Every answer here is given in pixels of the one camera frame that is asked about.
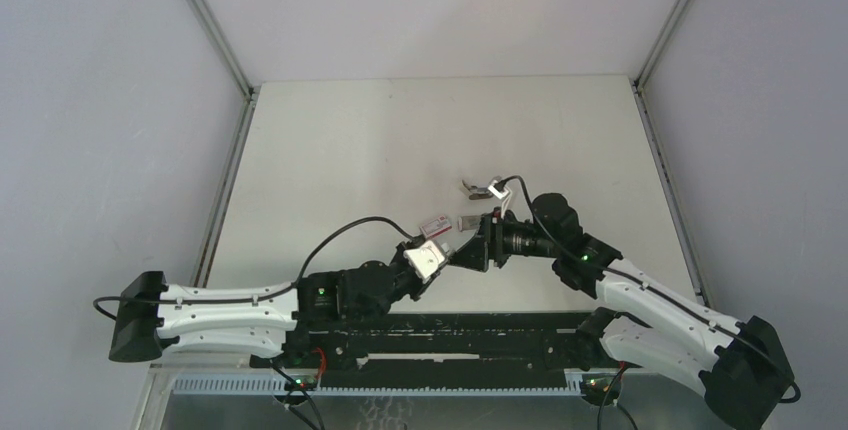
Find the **black cable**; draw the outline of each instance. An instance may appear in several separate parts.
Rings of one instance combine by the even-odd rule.
[[[601,422],[604,419],[604,407],[606,407],[607,400],[609,400],[609,396],[612,393],[612,387],[614,387],[615,384],[618,383],[619,380],[621,380],[621,377],[624,375],[624,372],[628,368],[630,368],[629,364],[622,363],[621,369],[618,371],[618,373],[615,374],[614,377],[612,377],[612,381],[610,382],[609,386],[607,387],[607,391],[604,392],[604,399],[601,400],[601,406],[598,407],[598,430],[601,430]]]
[[[292,415],[294,415],[295,417],[299,418],[301,422],[305,423],[312,430],[321,430],[318,425],[312,423],[308,418],[306,418],[306,415],[300,413],[300,410],[298,410],[297,408],[289,405],[288,411],[291,412]]]
[[[630,415],[630,412],[628,412],[627,409],[624,408],[624,405],[616,403],[615,406],[618,407],[619,410],[621,410],[621,413],[623,413],[628,420],[630,420],[630,425],[633,426],[633,430],[639,430],[639,427],[636,425],[636,420],[633,420],[633,415]]]
[[[347,225],[343,226],[342,228],[336,230],[329,237],[325,238],[324,241],[321,242],[317,247],[315,247],[315,250],[313,250],[312,253],[310,253],[309,256],[306,257],[306,261],[303,262],[303,266],[300,268],[300,272],[298,273],[297,279],[295,279],[294,282],[292,282],[287,287],[285,287],[281,290],[277,290],[273,293],[268,293],[268,294],[259,296],[257,298],[257,301],[264,302],[265,300],[270,300],[272,298],[276,298],[276,297],[279,297],[281,295],[285,295],[286,293],[291,291],[293,288],[296,288],[297,285],[300,283],[300,280],[303,278],[303,274],[306,273],[306,267],[309,266],[309,263],[312,261],[313,258],[315,258],[315,256],[318,254],[319,251],[321,251],[321,249],[323,249],[325,246],[327,246],[328,243],[330,243],[333,239],[335,239],[336,237],[338,237],[342,233],[350,230],[353,227],[356,227],[358,225],[362,225],[363,223],[368,223],[368,222],[383,222],[383,223],[386,223],[386,224],[390,225],[392,228],[394,228],[395,230],[397,230],[398,233],[403,235],[406,239],[408,239],[408,240],[414,240],[415,239],[414,236],[412,236],[408,232],[406,232],[403,228],[400,227],[400,225],[398,225],[393,220],[388,219],[386,217],[372,216],[372,217],[360,218],[359,220],[355,220],[353,222],[350,222]],[[253,303],[253,301],[254,300],[251,297],[246,297],[246,298],[221,298],[221,299],[199,298],[199,299],[183,300],[182,304],[224,305],[224,304],[237,304],[237,303]],[[110,318],[112,320],[117,320],[117,318],[115,317],[115,315],[109,313],[108,311],[104,310],[103,307],[100,306],[100,303],[102,303],[102,302],[121,302],[121,303],[130,303],[131,302],[131,303],[147,303],[147,304],[150,304],[150,305],[176,305],[178,303],[176,300],[161,300],[161,299],[155,300],[155,299],[136,298],[136,297],[122,297],[122,296],[121,297],[110,296],[110,297],[96,298],[93,302],[94,309],[97,310],[103,316]]]
[[[591,262],[584,262],[584,261],[580,260],[576,255],[571,253],[571,251],[569,251],[567,248],[565,248],[565,246],[563,246],[557,239],[555,239],[553,237],[553,235],[551,235],[551,232],[549,232],[548,229],[545,228],[545,225],[536,216],[536,212],[533,211],[533,202],[530,200],[530,193],[527,191],[527,184],[524,182],[524,179],[520,175],[513,175],[511,177],[507,177],[507,178],[501,180],[500,182],[498,182],[496,185],[500,190],[503,190],[504,186],[506,186],[506,184],[510,180],[518,180],[518,182],[521,184],[521,191],[524,194],[524,201],[527,202],[527,208],[530,210],[530,215],[533,216],[534,223],[539,225],[539,228],[542,229],[542,232],[545,234],[545,236],[547,236],[551,240],[551,242],[554,245],[556,245],[556,247],[560,251],[562,251],[563,255],[565,255],[571,261],[573,261],[573,262],[575,262],[579,265],[585,265],[585,266],[588,266],[590,268],[600,270],[602,272],[611,273],[613,275],[617,275],[619,277],[626,278],[626,279],[632,281],[633,283],[635,283],[639,286],[642,286],[642,284],[644,282],[642,280],[630,275],[630,274],[627,274],[627,273],[624,273],[624,272],[621,272],[621,271],[618,271],[618,270],[615,270],[615,269],[612,269],[612,268],[609,268],[609,267],[603,267],[603,266],[600,266],[600,265],[595,265]],[[794,394],[791,397],[781,398],[780,400],[778,400],[780,403],[795,403],[795,402],[797,402],[798,400],[801,399],[801,389],[798,387],[798,384],[795,383],[795,379],[789,378],[789,375],[787,375],[786,372],[784,372],[783,369],[781,369],[777,365],[777,363],[775,363],[775,361],[772,360],[772,358],[768,354],[766,354],[765,352],[760,350],[756,345],[749,342],[745,338],[740,337],[739,335],[731,332],[730,330],[727,330],[726,328],[722,327],[721,325],[719,325],[717,323],[714,326],[711,326],[710,321],[708,319],[706,319],[706,318],[702,317],[701,315],[698,315],[697,313],[693,312],[692,310],[690,310],[688,307],[686,307],[682,303],[680,303],[677,300],[666,295],[664,292],[657,290],[652,285],[648,285],[647,290],[649,292],[654,293],[655,295],[662,298],[663,300],[669,302],[670,304],[674,305],[675,307],[677,307],[678,309],[680,309],[681,311],[683,311],[684,313],[686,313],[690,317],[694,318],[698,322],[700,322],[704,325],[707,325],[708,327],[712,328],[713,330],[715,330],[715,331],[717,331],[717,332],[719,332],[719,333],[721,333],[721,334],[723,334],[727,337],[730,337],[734,340],[739,341],[741,344],[745,345],[751,351],[753,351],[754,353],[759,355],[763,360],[765,360],[772,368],[774,368],[774,370],[778,373],[778,375],[780,375],[781,378],[790,382],[789,386],[792,388],[792,390],[794,392]]]
[[[312,261],[312,259],[313,259],[313,258],[315,258],[315,255],[317,255],[317,254],[318,254],[318,252],[320,252],[320,251],[321,251],[321,249],[323,249],[324,247],[326,247],[328,243],[332,242],[334,238],[338,237],[339,235],[343,234],[344,232],[346,232],[346,231],[350,230],[351,228],[353,228],[353,227],[355,227],[355,226],[357,226],[357,225],[362,225],[363,223],[368,223],[368,222],[383,222],[383,223],[387,223],[387,224],[391,225],[391,226],[392,226],[392,228],[394,228],[395,230],[397,230],[397,231],[398,231],[398,233],[400,233],[401,235],[403,235],[404,237],[406,237],[406,239],[407,239],[407,240],[413,240],[413,239],[415,239],[415,237],[413,237],[412,235],[410,235],[409,233],[407,233],[404,229],[400,228],[400,226],[399,226],[397,223],[393,222],[392,220],[389,220],[389,219],[388,219],[388,218],[386,218],[386,217],[365,217],[365,218],[360,218],[359,220],[356,220],[356,221],[350,222],[350,223],[348,223],[347,225],[345,225],[344,227],[342,227],[342,228],[340,228],[340,229],[336,230],[335,232],[333,232],[332,234],[330,234],[330,236],[329,236],[329,237],[325,238],[323,242],[319,243],[319,244],[318,244],[318,246],[317,246],[317,247],[315,247],[315,250],[312,250],[312,253],[310,253],[310,254],[309,254],[309,256],[308,256],[308,257],[306,257],[306,261],[304,261],[304,262],[303,262],[303,267],[301,267],[301,268],[300,268],[300,273],[298,273],[298,274],[297,274],[297,279],[294,281],[294,283],[293,283],[292,285],[293,285],[293,286],[295,286],[295,287],[297,287],[297,284],[298,284],[298,283],[300,283],[300,280],[303,278],[303,274],[304,274],[304,273],[306,273],[306,267],[308,267],[308,266],[309,266],[309,263]]]
[[[301,388],[300,385],[298,385],[298,383],[295,382],[293,378],[291,378],[286,372],[284,372],[276,364],[272,363],[271,368],[274,369],[275,372],[279,373],[283,378],[285,378],[286,381],[288,381],[289,384],[292,385],[293,388],[297,388],[300,391],[300,393],[302,393],[303,396],[306,397],[306,401],[309,402],[309,406],[312,407],[312,411],[315,412],[315,417],[318,419],[318,430],[325,430],[324,419],[321,418],[321,412],[318,411],[318,406],[315,405],[314,401],[312,401],[312,397],[309,395],[309,393],[307,393],[306,390]]]

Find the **white wall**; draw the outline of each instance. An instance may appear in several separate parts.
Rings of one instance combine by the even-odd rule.
[[[91,300],[187,279],[241,104],[185,0],[0,0],[0,428],[126,428]]]
[[[804,397],[776,429],[843,428],[848,0],[695,0],[648,103],[723,310],[777,327]]]
[[[629,74],[675,0],[208,0],[253,83]]]

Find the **gray wall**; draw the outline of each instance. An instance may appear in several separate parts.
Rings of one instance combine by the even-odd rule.
[[[0,428],[126,428],[91,308],[187,280],[241,98],[185,0],[0,0]]]
[[[777,429],[848,420],[846,36],[848,0],[695,0],[647,93],[718,307],[804,391]]]

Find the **small white object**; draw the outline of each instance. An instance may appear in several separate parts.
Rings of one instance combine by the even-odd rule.
[[[446,215],[439,215],[438,217],[420,225],[418,227],[421,229],[421,233],[424,235],[424,238],[435,238],[451,228],[453,225],[450,223],[450,218]]]
[[[421,281],[426,282],[434,273],[438,272],[447,263],[447,245],[439,246],[433,240],[427,240],[418,248],[412,248],[403,252],[403,256],[415,268],[415,273]]]
[[[492,181],[489,183],[489,186],[487,187],[487,190],[489,190],[489,192],[490,192],[492,195],[494,195],[494,196],[495,196],[495,198],[497,198],[498,200],[504,200],[504,199],[505,199],[506,197],[508,197],[508,196],[509,196],[512,192],[511,192],[511,191],[509,190],[509,188],[507,188],[506,186],[504,186],[504,189],[503,189],[503,190],[498,190],[498,188],[497,188],[497,186],[496,186],[496,185],[497,185],[500,181],[501,181],[501,177],[495,177],[494,179],[492,179]]]
[[[501,203],[501,215],[506,214],[506,211],[509,210],[509,204],[512,203],[512,190],[508,186],[504,186],[504,191],[506,192],[506,198]]]

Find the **red wire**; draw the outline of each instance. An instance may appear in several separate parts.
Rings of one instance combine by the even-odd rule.
[[[312,353],[317,353],[321,355],[321,366],[318,367],[318,374],[315,375],[315,380],[319,380],[324,372],[327,371],[327,356],[324,354],[324,350],[321,347],[316,347],[315,350],[312,350]]]

